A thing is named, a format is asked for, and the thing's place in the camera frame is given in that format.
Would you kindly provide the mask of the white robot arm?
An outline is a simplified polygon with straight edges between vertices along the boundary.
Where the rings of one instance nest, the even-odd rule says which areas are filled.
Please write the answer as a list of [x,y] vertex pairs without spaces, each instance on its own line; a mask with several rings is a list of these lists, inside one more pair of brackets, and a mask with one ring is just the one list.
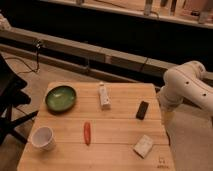
[[172,112],[186,98],[213,117],[213,87],[202,81],[205,72],[199,61],[169,68],[163,75],[164,85],[157,93],[161,109]]

